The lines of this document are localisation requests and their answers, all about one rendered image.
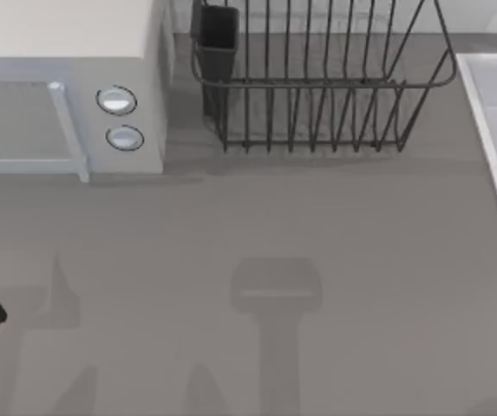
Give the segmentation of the pale microwave oven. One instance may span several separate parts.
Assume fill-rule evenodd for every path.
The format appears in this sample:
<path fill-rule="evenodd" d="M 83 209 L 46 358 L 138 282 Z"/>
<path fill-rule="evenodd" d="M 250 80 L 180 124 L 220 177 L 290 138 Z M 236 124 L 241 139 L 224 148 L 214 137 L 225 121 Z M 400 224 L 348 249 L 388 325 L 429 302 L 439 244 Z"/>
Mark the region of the pale microwave oven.
<path fill-rule="evenodd" d="M 3 56 L 69 62 L 90 178 L 163 172 L 175 62 L 170 0 L 0 0 Z M 136 96 L 131 114 L 114 116 L 96 104 L 96 92 L 113 85 Z M 106 131 L 121 125 L 143 133 L 140 149 L 107 143 Z"/>

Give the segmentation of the dark grey utensil holder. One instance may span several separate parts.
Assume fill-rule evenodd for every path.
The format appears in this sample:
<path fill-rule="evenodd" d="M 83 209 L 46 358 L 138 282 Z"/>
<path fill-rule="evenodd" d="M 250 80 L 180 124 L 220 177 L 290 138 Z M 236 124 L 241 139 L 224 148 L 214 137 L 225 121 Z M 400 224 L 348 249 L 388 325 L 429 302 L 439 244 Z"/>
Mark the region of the dark grey utensil holder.
<path fill-rule="evenodd" d="M 219 120 L 226 112 L 226 84 L 232 79 L 239 45 L 239 9 L 193 0 L 191 38 L 202 87 L 203 114 Z"/>

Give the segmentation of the round microwave knob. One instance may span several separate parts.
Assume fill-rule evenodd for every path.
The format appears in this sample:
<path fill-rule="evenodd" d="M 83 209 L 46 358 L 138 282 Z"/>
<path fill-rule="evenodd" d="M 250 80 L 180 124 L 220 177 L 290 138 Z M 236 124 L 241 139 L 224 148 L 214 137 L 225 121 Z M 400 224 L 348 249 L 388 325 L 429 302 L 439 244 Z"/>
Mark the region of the round microwave knob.
<path fill-rule="evenodd" d="M 114 116 L 131 114 L 138 105 L 134 93 L 118 85 L 98 90 L 95 101 L 102 111 Z"/>
<path fill-rule="evenodd" d="M 109 128 L 105 133 L 105 139 L 111 147 L 121 152 L 135 152 L 145 142 L 143 133 L 129 125 Z"/>

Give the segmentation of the microwave oven door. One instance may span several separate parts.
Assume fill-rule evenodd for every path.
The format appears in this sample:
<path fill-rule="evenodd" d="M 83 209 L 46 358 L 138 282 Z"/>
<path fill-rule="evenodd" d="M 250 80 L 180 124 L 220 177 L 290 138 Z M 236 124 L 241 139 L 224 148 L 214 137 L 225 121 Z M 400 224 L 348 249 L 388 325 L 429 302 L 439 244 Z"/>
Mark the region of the microwave oven door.
<path fill-rule="evenodd" d="M 52 81 L 64 84 L 88 157 L 81 137 L 84 125 L 74 110 L 73 80 L 73 69 L 63 59 L 0 57 L 0 174 L 78 177 L 47 87 Z"/>

